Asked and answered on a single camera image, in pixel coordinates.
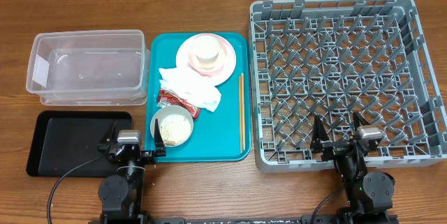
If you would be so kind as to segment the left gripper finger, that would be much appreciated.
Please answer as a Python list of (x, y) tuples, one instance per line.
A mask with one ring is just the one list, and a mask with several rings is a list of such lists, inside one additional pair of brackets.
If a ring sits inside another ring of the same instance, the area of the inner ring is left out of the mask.
[(108, 152), (111, 145), (114, 143), (116, 139), (116, 125), (117, 122), (113, 121), (112, 125), (106, 131), (105, 135), (100, 139), (97, 145), (97, 151), (99, 152)]
[(154, 121), (154, 146), (157, 157), (164, 157), (166, 155), (166, 147), (161, 136), (158, 119)]

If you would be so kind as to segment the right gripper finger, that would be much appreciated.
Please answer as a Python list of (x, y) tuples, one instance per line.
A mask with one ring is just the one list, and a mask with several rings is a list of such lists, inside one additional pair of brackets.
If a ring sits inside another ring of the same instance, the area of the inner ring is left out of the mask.
[(367, 126), (369, 122), (358, 112), (353, 112), (353, 125), (354, 128), (358, 128), (360, 126)]
[(326, 130), (324, 128), (323, 122), (321, 121), (320, 116), (316, 115), (314, 117), (314, 127), (312, 131), (312, 140), (311, 145), (312, 146), (319, 146), (322, 141), (329, 141), (330, 138), (328, 137), (328, 134), (326, 133)]

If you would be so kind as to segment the white rice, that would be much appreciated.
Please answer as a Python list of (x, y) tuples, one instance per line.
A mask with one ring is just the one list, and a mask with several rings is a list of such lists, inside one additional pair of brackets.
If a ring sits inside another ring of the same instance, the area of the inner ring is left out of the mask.
[(159, 130), (164, 144), (173, 147), (187, 141), (192, 125), (185, 116), (172, 114), (161, 121)]

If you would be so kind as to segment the grey bowl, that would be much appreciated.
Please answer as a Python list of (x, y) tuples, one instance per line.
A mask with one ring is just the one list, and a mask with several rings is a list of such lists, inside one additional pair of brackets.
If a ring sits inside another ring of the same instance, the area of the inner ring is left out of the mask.
[(179, 105), (162, 107), (152, 117), (150, 132), (155, 140), (160, 139), (167, 147), (177, 147), (191, 137), (193, 118)]

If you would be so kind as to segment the red snack wrapper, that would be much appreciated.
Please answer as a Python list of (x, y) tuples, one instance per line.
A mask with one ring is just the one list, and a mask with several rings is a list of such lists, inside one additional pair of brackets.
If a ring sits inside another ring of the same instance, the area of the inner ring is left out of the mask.
[(156, 99), (158, 107), (167, 107), (171, 105), (177, 105), (186, 109), (194, 120), (200, 115), (200, 108), (192, 105), (183, 98), (180, 98), (172, 91), (159, 89), (159, 94)]

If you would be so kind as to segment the white napkin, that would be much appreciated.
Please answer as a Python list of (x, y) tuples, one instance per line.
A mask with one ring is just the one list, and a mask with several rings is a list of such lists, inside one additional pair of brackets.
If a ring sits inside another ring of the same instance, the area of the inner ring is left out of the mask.
[(188, 67), (160, 68), (161, 88), (186, 102), (214, 112), (221, 101), (220, 91), (205, 77)]

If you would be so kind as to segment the cream paper cup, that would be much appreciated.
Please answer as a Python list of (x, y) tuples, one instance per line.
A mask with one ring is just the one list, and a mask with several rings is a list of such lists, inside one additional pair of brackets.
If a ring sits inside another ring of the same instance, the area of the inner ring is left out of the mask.
[(220, 42), (211, 35), (202, 35), (193, 42), (193, 53), (201, 64), (216, 61), (220, 52)]

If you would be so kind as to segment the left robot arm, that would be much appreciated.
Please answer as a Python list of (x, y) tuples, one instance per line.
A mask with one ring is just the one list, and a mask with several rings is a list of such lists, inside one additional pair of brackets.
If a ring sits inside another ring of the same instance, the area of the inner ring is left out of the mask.
[(98, 144), (98, 151), (117, 165), (117, 173), (106, 177), (98, 188), (102, 202), (101, 223), (154, 223), (155, 220), (142, 209), (145, 166), (156, 164), (158, 157), (166, 155), (166, 147), (159, 130), (154, 127), (155, 149), (141, 149), (139, 130), (117, 130), (112, 124)]

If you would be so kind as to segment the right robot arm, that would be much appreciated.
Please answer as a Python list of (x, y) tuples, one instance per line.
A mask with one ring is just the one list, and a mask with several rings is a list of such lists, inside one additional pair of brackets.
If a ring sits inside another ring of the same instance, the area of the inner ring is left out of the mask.
[(345, 191), (348, 206), (338, 209), (327, 223), (397, 223), (397, 217), (388, 214), (393, 207), (394, 177), (385, 172), (369, 172), (364, 159), (382, 141), (381, 131), (359, 112), (353, 113), (353, 120), (353, 136), (331, 142), (321, 118), (314, 117), (311, 150), (320, 153), (322, 161), (334, 162), (343, 184), (318, 204), (309, 222), (317, 223), (320, 208)]

